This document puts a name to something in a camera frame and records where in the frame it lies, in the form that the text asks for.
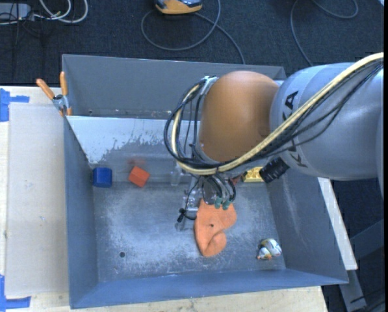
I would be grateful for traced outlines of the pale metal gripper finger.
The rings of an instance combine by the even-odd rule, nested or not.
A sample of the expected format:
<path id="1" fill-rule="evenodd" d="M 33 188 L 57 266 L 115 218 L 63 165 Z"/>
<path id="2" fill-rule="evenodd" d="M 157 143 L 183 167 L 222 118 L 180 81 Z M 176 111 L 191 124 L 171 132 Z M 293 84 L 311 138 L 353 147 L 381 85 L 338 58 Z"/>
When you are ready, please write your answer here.
<path id="1" fill-rule="evenodd" d="M 183 207 L 198 207 L 200 204 L 200 189 L 193 187 L 183 196 Z"/>
<path id="2" fill-rule="evenodd" d="M 177 231 L 191 230 L 194 227 L 194 221 L 198 212 L 197 207 L 180 208 L 175 228 Z"/>

